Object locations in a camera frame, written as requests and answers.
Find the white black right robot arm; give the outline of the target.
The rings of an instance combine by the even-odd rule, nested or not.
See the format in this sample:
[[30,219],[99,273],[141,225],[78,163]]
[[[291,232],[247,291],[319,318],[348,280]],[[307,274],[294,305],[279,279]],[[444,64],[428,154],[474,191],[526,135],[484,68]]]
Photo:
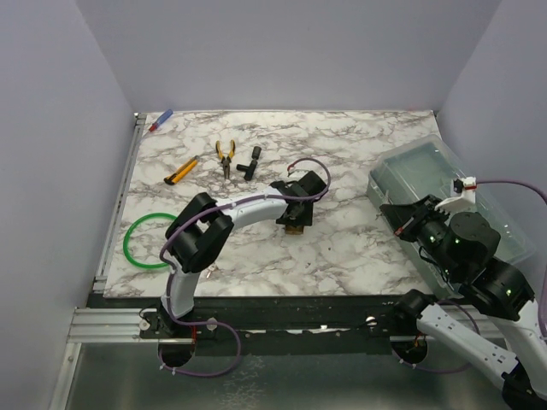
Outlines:
[[395,328],[405,335],[419,331],[443,343],[499,388],[510,408],[544,409],[546,341],[538,301],[525,276],[495,256],[500,234],[479,213],[445,211],[435,196],[379,209],[395,236],[418,243],[448,283],[498,328],[509,349],[471,331],[418,290],[397,303]]

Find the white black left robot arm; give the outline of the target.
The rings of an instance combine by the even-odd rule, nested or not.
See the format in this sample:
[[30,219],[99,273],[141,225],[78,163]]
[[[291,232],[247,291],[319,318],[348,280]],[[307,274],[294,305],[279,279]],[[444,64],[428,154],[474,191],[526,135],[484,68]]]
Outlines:
[[163,332],[168,338],[177,338],[188,329],[207,325],[236,336],[237,331],[227,323],[189,320],[202,271],[216,261],[236,230],[268,220],[283,226],[310,226],[314,204],[329,191],[331,183],[329,172],[322,179],[308,171],[298,180],[274,181],[264,190],[237,199],[217,201],[206,192],[194,196],[165,233],[159,259],[169,267],[168,281],[157,313],[159,329],[149,329],[149,338],[161,338]]

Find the brass padlock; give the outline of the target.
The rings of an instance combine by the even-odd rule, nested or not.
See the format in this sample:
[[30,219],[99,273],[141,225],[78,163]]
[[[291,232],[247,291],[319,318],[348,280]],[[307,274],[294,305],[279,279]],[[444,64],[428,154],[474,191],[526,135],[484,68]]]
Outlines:
[[285,233],[287,235],[302,235],[304,232],[303,226],[286,225]]

